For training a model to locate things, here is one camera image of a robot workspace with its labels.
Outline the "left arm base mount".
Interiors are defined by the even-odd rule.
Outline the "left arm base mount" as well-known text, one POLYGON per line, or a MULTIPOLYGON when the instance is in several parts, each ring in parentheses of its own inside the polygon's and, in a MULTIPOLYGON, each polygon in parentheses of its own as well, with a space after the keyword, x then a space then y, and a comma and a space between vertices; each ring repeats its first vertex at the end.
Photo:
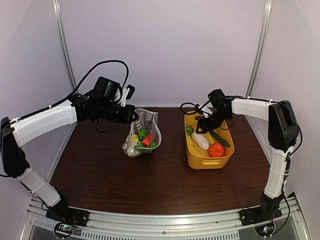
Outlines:
POLYGON ((77 208, 54 208, 50 207, 46 211, 47 218, 60 221, 73 226, 86 227, 89 219, 89 212, 77 208))

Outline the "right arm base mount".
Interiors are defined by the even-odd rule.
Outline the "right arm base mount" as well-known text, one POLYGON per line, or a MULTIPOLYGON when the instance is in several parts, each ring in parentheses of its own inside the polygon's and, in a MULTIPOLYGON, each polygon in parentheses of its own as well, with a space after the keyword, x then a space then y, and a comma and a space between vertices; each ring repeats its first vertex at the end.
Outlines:
POLYGON ((238 213, 242 226, 267 222, 271 221, 273 218, 279 218, 282 216, 280 209, 276 209, 272 213, 266 213, 260 206, 244 207, 238 213))

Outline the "orange toy pumpkin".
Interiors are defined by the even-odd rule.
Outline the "orange toy pumpkin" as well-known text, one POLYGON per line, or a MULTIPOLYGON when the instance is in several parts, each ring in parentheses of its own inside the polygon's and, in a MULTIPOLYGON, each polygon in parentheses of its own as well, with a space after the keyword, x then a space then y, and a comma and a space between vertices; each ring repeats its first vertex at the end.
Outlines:
POLYGON ((207 152, 211 158, 223 157, 225 155, 225 147, 221 143, 215 142, 210 145, 207 152))

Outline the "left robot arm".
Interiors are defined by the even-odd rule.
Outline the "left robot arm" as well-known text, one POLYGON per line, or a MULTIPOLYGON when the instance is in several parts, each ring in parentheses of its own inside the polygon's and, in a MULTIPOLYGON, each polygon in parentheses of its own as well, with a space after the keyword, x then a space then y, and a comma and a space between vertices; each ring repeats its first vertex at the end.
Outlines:
POLYGON ((62 201, 62 196, 26 160, 22 147, 33 139, 63 126, 85 120, 107 120, 110 123, 131 124, 138 119, 135 106, 126 102, 135 87, 122 87, 119 83, 99 77, 94 88, 85 94, 73 93, 56 105, 38 113, 9 119, 0 124, 0 154, 4 172, 17 179, 31 192, 53 207, 52 213, 61 222, 72 218, 72 211, 62 201))

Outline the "yellow toy squash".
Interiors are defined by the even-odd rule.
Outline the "yellow toy squash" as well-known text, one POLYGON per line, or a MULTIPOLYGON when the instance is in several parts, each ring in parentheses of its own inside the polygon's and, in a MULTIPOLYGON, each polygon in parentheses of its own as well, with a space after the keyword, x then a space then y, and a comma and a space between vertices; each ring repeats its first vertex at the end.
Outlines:
POLYGON ((135 143, 140 141, 139 136, 137 134, 133 134, 132 136, 135 143))

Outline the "white toy radish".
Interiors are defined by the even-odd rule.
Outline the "white toy radish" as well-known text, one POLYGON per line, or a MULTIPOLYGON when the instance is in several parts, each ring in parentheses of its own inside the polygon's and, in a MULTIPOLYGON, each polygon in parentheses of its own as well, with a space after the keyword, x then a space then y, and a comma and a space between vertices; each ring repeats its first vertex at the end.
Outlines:
POLYGON ((139 150, 136 150, 132 146, 128 146, 125 150, 125 154, 130 158, 136 158, 142 154, 139 150))

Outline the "dotted clear zip bag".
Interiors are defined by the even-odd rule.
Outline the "dotted clear zip bag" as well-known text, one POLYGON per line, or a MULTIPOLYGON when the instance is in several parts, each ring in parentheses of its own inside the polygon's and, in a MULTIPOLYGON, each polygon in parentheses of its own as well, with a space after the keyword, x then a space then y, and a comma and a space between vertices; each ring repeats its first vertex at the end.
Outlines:
POLYGON ((138 119, 131 123, 127 138, 122 145, 125 155, 131 158, 150 154, 162 143, 158 112, 137 108, 135 113, 138 119))

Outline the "orange toy carrot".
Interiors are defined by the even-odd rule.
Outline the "orange toy carrot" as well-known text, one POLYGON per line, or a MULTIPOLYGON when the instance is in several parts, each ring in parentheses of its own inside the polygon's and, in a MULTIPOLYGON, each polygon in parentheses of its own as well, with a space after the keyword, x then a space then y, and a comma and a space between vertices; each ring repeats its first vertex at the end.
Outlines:
POLYGON ((135 147, 155 148, 157 146, 157 144, 152 141, 152 133, 146 127, 142 127, 135 134, 139 137, 139 142, 135 142, 135 147))

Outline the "yellow plastic basket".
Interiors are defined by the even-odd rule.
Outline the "yellow plastic basket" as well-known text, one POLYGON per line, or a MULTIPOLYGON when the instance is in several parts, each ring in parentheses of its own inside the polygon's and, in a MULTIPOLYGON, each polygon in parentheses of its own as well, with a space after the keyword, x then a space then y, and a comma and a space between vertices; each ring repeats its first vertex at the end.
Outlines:
MULTIPOLYGON (((212 157, 214 149, 211 147, 209 150, 202 149, 198 143, 192 139, 191 135, 187 134, 187 127, 192 127, 194 131, 197 129, 197 123, 203 115, 196 113, 194 115, 185 115, 184 116, 184 126, 185 126, 185 151, 188 165, 197 170, 205 169, 222 169, 230 157, 235 151, 233 139, 231 133, 228 129, 226 121, 224 121, 218 129, 215 129, 214 132, 218 134, 223 140, 227 141, 228 146, 224 146, 224 155, 212 157)), ((209 146, 212 144, 218 143, 218 141, 212 136, 210 132, 201 134, 204 138, 207 139, 209 146)))

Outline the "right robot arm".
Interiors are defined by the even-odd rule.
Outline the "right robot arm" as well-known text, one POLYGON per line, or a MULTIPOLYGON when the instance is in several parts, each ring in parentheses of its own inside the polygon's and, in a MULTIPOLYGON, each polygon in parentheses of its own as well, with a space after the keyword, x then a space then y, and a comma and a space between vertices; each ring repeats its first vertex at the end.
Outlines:
POLYGON ((256 210, 259 220, 268 220, 284 199, 284 187, 291 168, 297 138, 302 136, 292 105, 289 101, 264 100, 244 96, 225 95, 221 89, 208 94, 208 103, 196 104, 194 110, 202 114, 196 131, 208 133, 219 128, 223 121, 232 120, 234 115, 249 116, 268 123, 268 141, 271 147, 271 164, 268 180, 261 195, 260 206, 256 210))

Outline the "dark green toy cucumber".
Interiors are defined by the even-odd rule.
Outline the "dark green toy cucumber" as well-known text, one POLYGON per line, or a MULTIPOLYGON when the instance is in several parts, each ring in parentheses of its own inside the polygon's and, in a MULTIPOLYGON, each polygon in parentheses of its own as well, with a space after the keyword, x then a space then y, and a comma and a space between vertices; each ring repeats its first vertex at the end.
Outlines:
POLYGON ((210 131, 209 134, 218 142, 220 143, 222 146, 229 148, 230 144, 228 143, 228 141, 226 141, 225 139, 223 139, 219 134, 217 134, 215 131, 210 131))

